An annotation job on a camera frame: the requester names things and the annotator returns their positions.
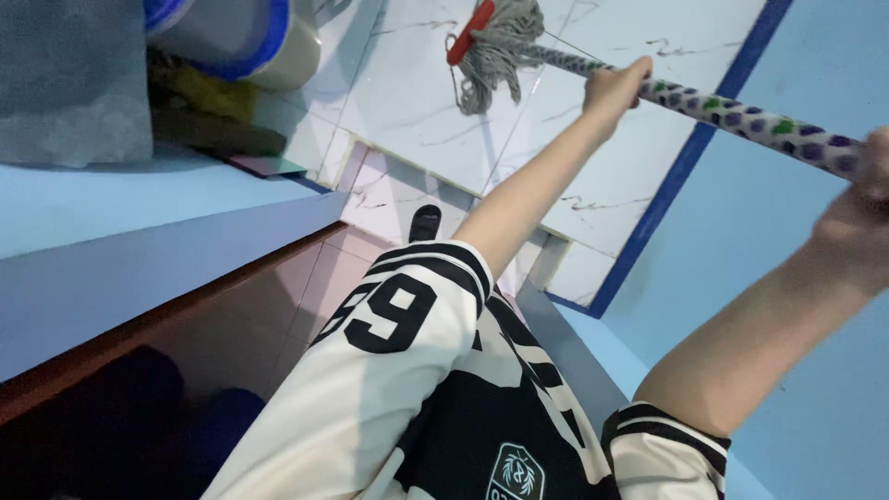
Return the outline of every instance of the hand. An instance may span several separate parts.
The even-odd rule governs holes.
[[[617,123],[627,109],[639,105],[639,86],[652,74],[652,58],[640,57],[620,71],[597,69],[585,85],[583,114],[595,116],[605,129],[605,138],[614,134]]]
[[[815,223],[809,246],[868,295],[889,286],[889,127],[868,136],[861,178]]]

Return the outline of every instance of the white jersey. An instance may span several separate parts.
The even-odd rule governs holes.
[[[371,266],[203,498],[723,497],[729,440],[643,402],[603,434],[480,254],[415,243]]]

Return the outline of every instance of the mop head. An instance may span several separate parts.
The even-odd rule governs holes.
[[[493,0],[493,3],[494,13],[481,30],[483,33],[511,36],[525,42],[533,42],[543,35],[543,12],[536,0]],[[516,72],[538,65],[538,61],[493,45],[473,43],[457,63],[465,77],[460,84],[458,108],[464,115],[485,113],[491,107],[497,84],[504,80],[513,102],[518,104],[522,100],[522,89]]]

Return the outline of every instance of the mop handle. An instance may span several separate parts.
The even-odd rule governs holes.
[[[473,31],[472,36],[477,43],[519,53],[582,77],[594,69],[617,69],[600,60],[529,44],[511,36],[484,31]],[[861,163],[861,142],[733,99],[702,93],[653,77],[642,82],[639,98],[739,135],[848,181],[853,179]]]

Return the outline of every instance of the blue trim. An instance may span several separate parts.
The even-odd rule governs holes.
[[[549,297],[550,301],[552,301],[553,303],[557,303],[559,305],[564,305],[568,309],[573,309],[573,310],[578,311],[581,314],[586,314],[587,316],[589,316],[589,309],[583,307],[582,305],[571,302],[568,299],[560,297],[556,294],[551,294],[550,292],[547,292],[547,291],[544,291],[543,293],[546,294],[546,296]]]
[[[145,31],[151,32],[170,19],[174,12],[185,4],[186,0],[144,0],[142,8],[145,9]]]
[[[268,3],[268,33],[262,40],[260,48],[244,60],[231,60],[222,63],[207,64],[191,61],[192,66],[207,75],[234,82],[238,78],[250,76],[253,71],[275,57],[284,38],[287,36],[287,25],[290,21],[290,5],[288,0],[270,0]]]
[[[285,179],[294,181],[304,188],[309,188],[310,190],[315,191],[319,195],[325,195],[327,193],[333,192],[333,190],[329,190],[326,187],[322,186],[321,184],[318,184],[316,182],[310,181],[309,179],[306,179],[305,172],[282,173],[281,177],[284,177]]]
[[[757,21],[753,24],[753,28],[744,40],[744,45],[735,56],[732,66],[728,69],[723,77],[722,83],[717,88],[717,94],[730,99],[736,99],[738,93],[753,68],[757,65],[759,58],[762,57],[766,46],[772,39],[772,35],[781,24],[784,14],[790,8],[793,0],[766,0],[763,10],[759,13]],[[605,314],[605,310],[611,304],[618,290],[621,289],[623,281],[627,278],[633,264],[642,254],[648,240],[651,239],[654,230],[658,228],[664,215],[667,213],[673,200],[676,199],[679,190],[682,189],[685,180],[692,173],[694,165],[701,159],[705,148],[713,139],[716,133],[715,128],[697,124],[685,143],[673,166],[664,177],[664,182],[655,193],[652,203],[645,210],[639,224],[630,234],[627,244],[623,247],[621,254],[618,255],[617,262],[614,263],[602,286],[599,288],[596,297],[589,305],[589,309],[584,313],[595,319],[601,319]]]

